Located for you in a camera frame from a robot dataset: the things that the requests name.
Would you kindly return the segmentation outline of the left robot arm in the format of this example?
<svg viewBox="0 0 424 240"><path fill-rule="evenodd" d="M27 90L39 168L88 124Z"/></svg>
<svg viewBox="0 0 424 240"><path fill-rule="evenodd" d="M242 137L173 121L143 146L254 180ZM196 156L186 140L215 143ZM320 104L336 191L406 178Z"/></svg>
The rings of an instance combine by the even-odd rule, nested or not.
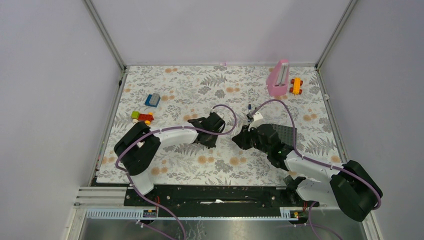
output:
<svg viewBox="0 0 424 240"><path fill-rule="evenodd" d="M225 121L215 112L208 117L189 119L182 125L162 129L150 127L144 122L135 123L113 150L129 174L131 184L138 189L136 199L144 206L155 200L154 184L147 169L158 150L183 144L214 148L225 126Z"/></svg>

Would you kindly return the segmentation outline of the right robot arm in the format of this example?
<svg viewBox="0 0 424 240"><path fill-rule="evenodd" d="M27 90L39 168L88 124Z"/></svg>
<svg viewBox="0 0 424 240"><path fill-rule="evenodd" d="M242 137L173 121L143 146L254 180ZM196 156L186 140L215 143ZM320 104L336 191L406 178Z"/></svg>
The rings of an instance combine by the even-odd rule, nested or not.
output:
<svg viewBox="0 0 424 240"><path fill-rule="evenodd" d="M278 169L296 172L284 183L287 201L299 206L304 201L338 207L346 216L361 222L383 197L382 190L360 163L325 163L298 154L293 144L297 130L272 123L244 125L232 141L242 150L256 149Z"/></svg>

